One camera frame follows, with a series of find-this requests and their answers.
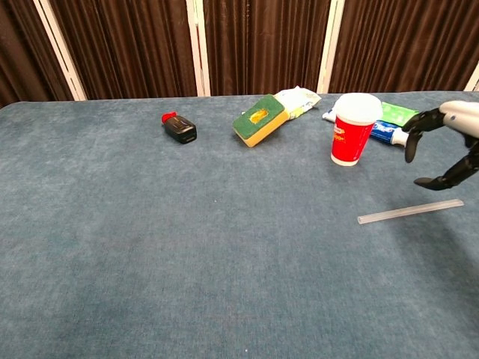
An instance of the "white pole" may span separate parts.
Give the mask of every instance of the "white pole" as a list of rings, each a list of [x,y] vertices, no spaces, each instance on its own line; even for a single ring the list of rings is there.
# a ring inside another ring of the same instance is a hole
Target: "white pole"
[[[49,0],[32,0],[75,101],[87,99]]]
[[[204,95],[211,96],[210,70],[208,67],[207,36],[204,29],[203,0],[195,0],[196,14],[198,17],[198,38],[200,42],[201,75],[203,79]]]
[[[200,45],[198,42],[198,17],[196,16],[195,8],[195,0],[186,0],[189,37],[192,42],[193,65],[195,67],[196,92],[198,96],[204,96],[203,75],[201,73]]]
[[[479,91],[479,61],[464,91]]]
[[[345,0],[331,0],[329,6],[328,24],[324,38],[323,55],[321,57],[320,76],[317,80],[318,93],[329,92],[332,68],[335,62],[336,47],[338,45],[339,30],[343,19]]]

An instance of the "paper cup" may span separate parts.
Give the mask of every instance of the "paper cup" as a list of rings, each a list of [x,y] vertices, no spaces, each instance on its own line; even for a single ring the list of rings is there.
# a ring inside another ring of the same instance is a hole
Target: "paper cup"
[[[331,159],[353,166],[366,146],[374,122],[382,117],[381,101],[369,93],[346,93],[335,103],[336,121]]]

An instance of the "yellow sponge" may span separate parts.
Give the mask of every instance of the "yellow sponge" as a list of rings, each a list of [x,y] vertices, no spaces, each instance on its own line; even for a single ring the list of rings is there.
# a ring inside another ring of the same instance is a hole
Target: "yellow sponge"
[[[284,106],[273,95],[266,95],[238,117],[233,128],[248,147],[253,147],[288,119]]]

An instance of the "blue toothpaste tube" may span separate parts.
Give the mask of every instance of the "blue toothpaste tube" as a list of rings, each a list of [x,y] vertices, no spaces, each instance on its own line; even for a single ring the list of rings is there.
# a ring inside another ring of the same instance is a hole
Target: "blue toothpaste tube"
[[[326,112],[323,115],[323,119],[328,120],[329,122],[335,122],[336,113],[334,112],[334,109]],[[401,146],[406,146],[408,134],[405,133],[399,126],[378,120],[374,123],[370,137],[387,144],[400,144]]]

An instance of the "black bottle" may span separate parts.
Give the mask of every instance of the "black bottle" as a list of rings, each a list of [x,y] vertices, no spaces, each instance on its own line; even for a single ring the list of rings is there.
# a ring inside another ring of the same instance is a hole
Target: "black bottle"
[[[162,122],[166,133],[181,144],[187,144],[196,139],[196,126],[186,118],[178,116],[176,112],[164,114]]]

